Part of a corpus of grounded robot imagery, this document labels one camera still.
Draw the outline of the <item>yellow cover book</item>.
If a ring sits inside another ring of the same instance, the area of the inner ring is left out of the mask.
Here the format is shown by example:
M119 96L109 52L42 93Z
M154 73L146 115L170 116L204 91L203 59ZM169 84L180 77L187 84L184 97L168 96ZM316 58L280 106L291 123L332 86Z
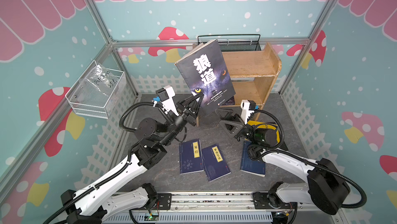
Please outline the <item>yellow cover book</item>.
M258 121L249 121L248 124L254 127L254 132L250 141L256 143L265 143L274 146L281 141L278 126L275 122L263 123Z

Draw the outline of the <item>dark wolf cover book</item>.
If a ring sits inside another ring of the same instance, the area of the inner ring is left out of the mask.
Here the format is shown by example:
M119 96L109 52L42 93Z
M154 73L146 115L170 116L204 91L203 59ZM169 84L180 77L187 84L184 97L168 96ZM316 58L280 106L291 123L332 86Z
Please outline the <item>dark wolf cover book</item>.
M203 94L199 114L207 116L236 94L218 40L201 43L175 63L193 95Z

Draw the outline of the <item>purple portrait cover book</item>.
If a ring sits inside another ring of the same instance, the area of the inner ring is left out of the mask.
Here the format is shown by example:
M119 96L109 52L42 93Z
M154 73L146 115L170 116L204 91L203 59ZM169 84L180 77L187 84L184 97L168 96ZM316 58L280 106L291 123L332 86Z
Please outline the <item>purple portrait cover book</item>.
M235 98L231 97L229 100L223 103L223 106L232 106L235 105Z

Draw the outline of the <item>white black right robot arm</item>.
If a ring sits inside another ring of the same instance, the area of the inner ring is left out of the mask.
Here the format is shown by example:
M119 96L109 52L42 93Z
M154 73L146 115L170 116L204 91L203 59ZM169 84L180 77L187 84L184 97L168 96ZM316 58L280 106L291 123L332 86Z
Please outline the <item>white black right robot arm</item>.
M329 215L335 215L339 209L357 209L367 203L367 194L356 182L342 175L330 160L310 160L291 152L284 151L284 129L275 115L265 110L254 110L248 116L262 113L272 118L276 125L275 144L266 141L261 125L249 125L240 115L231 109L216 110L220 124L225 132L236 140L247 139L248 157L252 161L272 164L288 171L304 181L306 186L287 187L281 183L275 189L275 195L282 202L314 204Z

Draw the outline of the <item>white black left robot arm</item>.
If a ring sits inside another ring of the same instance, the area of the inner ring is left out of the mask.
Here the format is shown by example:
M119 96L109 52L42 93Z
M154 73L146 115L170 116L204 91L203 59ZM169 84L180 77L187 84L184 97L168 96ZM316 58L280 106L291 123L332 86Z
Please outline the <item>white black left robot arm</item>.
M157 199L152 185L143 184L140 188L142 198L133 193L114 196L120 188L132 179L145 173L167 154L165 149L186 125L196 125L196 118L203 101L204 94L199 93L174 104L175 112L165 110L165 102L138 102L129 107L121 116L119 127L132 132L139 140L128 151L127 156L110 171L89 186L78 190L67 190L61 195L63 206L45 220L49 224L62 213L66 213L63 224L101 224L112 215L134 207L151 208ZM159 123L153 118L145 118L133 129L124 125L126 118L137 108L150 106L158 108L165 118Z

